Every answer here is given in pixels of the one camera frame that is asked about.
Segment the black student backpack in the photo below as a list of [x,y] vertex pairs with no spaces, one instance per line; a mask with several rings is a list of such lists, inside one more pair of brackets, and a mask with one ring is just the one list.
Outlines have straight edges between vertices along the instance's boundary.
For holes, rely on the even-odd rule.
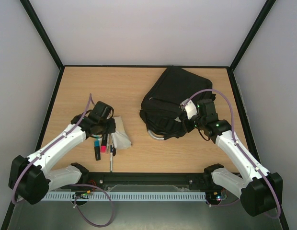
[[168,67],[145,95],[140,118],[147,130],[164,140],[183,137],[181,113],[185,111],[181,109],[180,103],[198,91],[212,88],[213,83],[207,78],[180,67]]

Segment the white fabric pouch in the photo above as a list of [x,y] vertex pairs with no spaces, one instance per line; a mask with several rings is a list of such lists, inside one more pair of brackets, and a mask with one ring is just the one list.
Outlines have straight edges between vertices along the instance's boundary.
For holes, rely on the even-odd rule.
[[117,116],[114,118],[115,132],[111,134],[114,147],[118,150],[124,150],[132,146],[132,143],[125,132],[122,118]]

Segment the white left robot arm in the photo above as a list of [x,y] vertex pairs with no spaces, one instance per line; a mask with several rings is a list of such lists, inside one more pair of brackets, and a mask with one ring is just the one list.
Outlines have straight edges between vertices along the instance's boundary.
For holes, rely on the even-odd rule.
[[114,109],[98,101],[93,109],[75,116],[55,139],[27,157],[17,156],[11,163],[8,186],[30,204],[41,201],[52,190],[70,185],[85,185],[89,171],[79,163],[53,170],[70,150],[88,138],[115,131]]

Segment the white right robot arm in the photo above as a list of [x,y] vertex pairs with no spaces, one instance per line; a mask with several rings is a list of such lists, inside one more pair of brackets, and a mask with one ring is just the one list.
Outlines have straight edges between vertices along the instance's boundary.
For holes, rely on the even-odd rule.
[[227,120],[220,120],[211,99],[196,104],[190,99],[181,103],[188,120],[223,150],[240,175],[235,175],[221,164],[204,169],[204,182],[208,187],[222,186],[241,202],[252,217],[276,209],[280,217],[283,181],[278,173],[270,173],[241,143]]

